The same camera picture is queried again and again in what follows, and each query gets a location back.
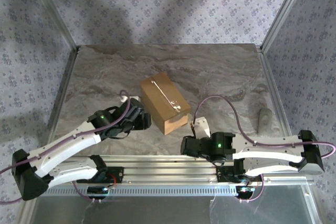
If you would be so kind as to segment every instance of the metal frame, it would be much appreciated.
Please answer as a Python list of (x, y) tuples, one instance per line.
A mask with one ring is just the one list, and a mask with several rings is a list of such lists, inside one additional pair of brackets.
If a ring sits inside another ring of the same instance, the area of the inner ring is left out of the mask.
[(73, 39), (70, 31), (68, 30), (66, 24), (64, 23), (62, 17), (58, 13), (57, 7), (54, 4), (53, 0), (41, 0), (43, 5), (45, 6), (47, 12), (54, 20), (56, 27), (59, 29), (60, 33), (63, 35), (65, 41), (69, 45), (72, 50), (77, 50), (77, 45), (75, 40)]
[(316, 192), (316, 187), (309, 185), (301, 185), (302, 193), (306, 201), (310, 219), (313, 224), (329, 223), (326, 215), (321, 207), (321, 200)]
[(278, 11), (277, 16), (275, 17), (271, 27), (268, 30), (268, 33), (265, 36), (264, 41), (261, 44), (261, 51), (262, 53), (266, 53), (271, 46), (272, 42), (274, 41), (275, 37), (277, 36), (280, 28), (284, 24), (290, 10), (292, 9), (296, 0), (284, 0), (280, 10)]
[[(69, 56), (69, 60), (65, 68), (64, 76), (60, 84), (60, 90), (56, 96), (56, 101), (54, 105), (55, 109), (50, 115), (50, 119), (48, 123), (48, 127), (50, 128), (50, 131), (49, 131), (47, 143), (50, 143), (55, 137), (59, 114), (60, 114), (64, 99), (65, 99), (65, 95), (67, 92), (72, 70), (75, 65), (75, 59), (76, 59), (77, 53), (78, 53), (78, 47), (76, 47), (76, 49), (70, 52), (70, 56)], [(35, 204), (36, 204), (36, 199), (25, 201), (21, 204), (21, 208), (16, 217), (17, 224), (26, 224), (30, 222), (32, 215), (33, 215)]]
[[(85, 196), (101, 197), (101, 194), (87, 194), (87, 186), (77, 185), (78, 190)], [(187, 197), (187, 196), (237, 196), (236, 186), (125, 186), (118, 185), (107, 189), (105, 197)], [(72, 185), (57, 186), (46, 191), (41, 197), (77, 196)]]
[(259, 60), (261, 67), (265, 73), (266, 81), (267, 81), (267, 86), (268, 90), (271, 96), (271, 100), (273, 103), (273, 106), (275, 108), (275, 116), (279, 122), (279, 128), (280, 128), (280, 133), (283, 136), (292, 136), (291, 129), (289, 127), (289, 123), (285, 114), (284, 106), (282, 105), (281, 98), (277, 89), (277, 85), (275, 83), (271, 67), (269, 65), (269, 62), (267, 58), (264, 56), (264, 54), (261, 52), (259, 53)]
[[(123, 185), (198, 185), (218, 184), (216, 168), (203, 158), (181, 155), (169, 156), (101, 156), (109, 167), (124, 167)], [(67, 162), (78, 162), (84, 156), (71, 157)], [(265, 174), (265, 185), (302, 185), (312, 184), (311, 178), (297, 173)], [(220, 183), (221, 185), (244, 185)]]

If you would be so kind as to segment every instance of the red wire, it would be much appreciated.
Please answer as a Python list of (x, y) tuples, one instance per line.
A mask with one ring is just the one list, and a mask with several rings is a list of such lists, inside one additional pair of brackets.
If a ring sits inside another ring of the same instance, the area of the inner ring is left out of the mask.
[(117, 184), (117, 179), (115, 178), (115, 176), (113, 174), (109, 174), (109, 173), (107, 173), (106, 175), (113, 178), (113, 181), (114, 181), (113, 186), (115, 186)]

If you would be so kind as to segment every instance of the cardboard box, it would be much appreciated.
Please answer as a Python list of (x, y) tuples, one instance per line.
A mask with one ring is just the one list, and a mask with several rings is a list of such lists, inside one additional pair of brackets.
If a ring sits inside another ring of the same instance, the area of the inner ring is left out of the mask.
[(165, 72), (140, 82), (141, 102), (164, 135), (188, 122), (190, 106)]

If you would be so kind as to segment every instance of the cable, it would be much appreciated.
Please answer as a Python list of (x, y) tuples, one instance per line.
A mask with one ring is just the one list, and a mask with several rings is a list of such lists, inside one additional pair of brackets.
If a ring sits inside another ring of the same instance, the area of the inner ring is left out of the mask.
[[(125, 116), (126, 114), (128, 113), (128, 110), (130, 109), (130, 106), (131, 106), (131, 100), (130, 100), (130, 95), (127, 93), (127, 91), (125, 90), (121, 90), (120, 91), (120, 94), (119, 96), (122, 97), (122, 94), (125, 94), (127, 96), (127, 106), (126, 106), (126, 109), (125, 111), (121, 114), (121, 116), (115, 120), (114, 122), (110, 123), (109, 125), (106, 125), (106, 126), (103, 126), (103, 127), (100, 127), (100, 128), (97, 128), (97, 129), (94, 129), (94, 130), (90, 130), (90, 131), (84, 131), (84, 132), (80, 132), (78, 134), (75, 134), (75, 135), (72, 135), (72, 136), (69, 136), (65, 139), (63, 139), (62, 141), (58, 142), (57, 144), (55, 144), (54, 146), (52, 146), (51, 148), (45, 150), (44, 152), (40, 153), (39, 156), (35, 156), (35, 157), (31, 157), (29, 159), (26, 159), (26, 160), (23, 160), (21, 162), (18, 162), (16, 163), (15, 165), (11, 165), (7, 168), (4, 168), (0, 171), (0, 175), (3, 174), (4, 172), (14, 168), (14, 167), (17, 167), (17, 166), (20, 166), (20, 165), (23, 165), (23, 164), (27, 164), (27, 163), (30, 163), (32, 161), (35, 161), (37, 160), (38, 158), (41, 158), (45, 155), (48, 155), (50, 152), (56, 150), (57, 148), (59, 148), (60, 146), (66, 144), (67, 142), (73, 140), (73, 139), (76, 139), (77, 137), (80, 137), (80, 136), (85, 136), (85, 135), (88, 135), (88, 134), (91, 134), (91, 133), (96, 133), (96, 132), (100, 132), (100, 131), (103, 131), (111, 126), (114, 126), (116, 125), (117, 123), (119, 123)], [(18, 198), (18, 199), (15, 199), (15, 200), (12, 200), (12, 201), (0, 201), (0, 205), (10, 205), (10, 204), (14, 204), (14, 203), (17, 203), (19, 201), (21, 201), (22, 198)]]
[(77, 187), (75, 181), (73, 181), (72, 184), (73, 184), (73, 186), (74, 186), (76, 192), (79, 194), (80, 197), (86, 199), (86, 200), (89, 201), (89, 202), (93, 202), (93, 201), (95, 200), (95, 199), (90, 199), (88, 196), (85, 196), (84, 194), (82, 194), (82, 193), (80, 192), (80, 190), (78, 189), (78, 187)]
[(113, 185), (108, 185), (107, 187), (115, 186), (117, 184), (117, 179), (115, 178), (115, 176), (109, 173), (107, 173), (106, 175), (113, 178)]
[(249, 198), (249, 199), (239, 199), (239, 200), (250, 202), (250, 201), (254, 201), (254, 200), (258, 199), (261, 196), (261, 194), (264, 191), (264, 176), (263, 176), (263, 174), (260, 174), (260, 176), (261, 176), (261, 189), (260, 189), (260, 192), (258, 193), (258, 195), (256, 197), (252, 198), (252, 196), (253, 196), (253, 194), (252, 194), (252, 196), (251, 196), (252, 199)]
[(238, 126), (238, 129), (239, 129), (240, 133), (243, 135), (243, 137), (247, 141), (249, 141), (250, 143), (252, 143), (254, 145), (263, 146), (263, 147), (271, 147), (271, 148), (284, 148), (284, 147), (292, 147), (292, 146), (299, 146), (299, 145), (309, 145), (309, 144), (327, 145), (327, 146), (332, 147), (332, 151), (330, 151), (327, 154), (322, 155), (321, 158), (329, 157), (329, 156), (331, 156), (332, 154), (334, 154), (336, 152), (336, 146), (334, 144), (328, 143), (328, 142), (314, 142), (314, 141), (311, 141), (311, 142), (297, 142), (297, 143), (293, 143), (293, 144), (291, 144), (291, 143), (289, 143), (289, 144), (265, 144), (265, 143), (255, 142), (250, 137), (248, 137), (248, 135), (246, 135), (246, 133), (243, 131), (243, 129), (242, 129), (241, 125), (240, 125), (240, 122), (239, 122), (238, 113), (237, 113), (236, 108), (233, 106), (233, 104), (226, 97), (224, 97), (222, 95), (219, 95), (219, 94), (210, 95), (210, 96), (206, 97), (205, 99), (203, 99), (199, 103), (199, 105), (197, 106), (197, 108), (195, 110), (194, 119), (193, 119), (193, 125), (195, 125), (196, 116), (197, 116), (199, 108), (209, 98), (223, 98), (231, 106), (233, 112), (235, 113), (235, 117), (236, 117), (236, 121), (237, 121), (237, 126)]

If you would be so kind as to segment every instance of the patterned wallpaper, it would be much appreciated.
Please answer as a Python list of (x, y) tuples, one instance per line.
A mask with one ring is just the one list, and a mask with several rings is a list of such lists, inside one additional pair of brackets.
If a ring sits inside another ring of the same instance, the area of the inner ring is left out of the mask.
[[(0, 0), (0, 167), (12, 154), (45, 142), (70, 49), (39, 0)], [(19, 197), (6, 172), (0, 200)], [(13, 223), (19, 204), (0, 206), (0, 223)]]
[(283, 0), (54, 0), (83, 44), (255, 43)]
[[(336, 0), (297, 0), (267, 57), (292, 133), (336, 144)], [(336, 155), (324, 167), (317, 187), (336, 223)]]

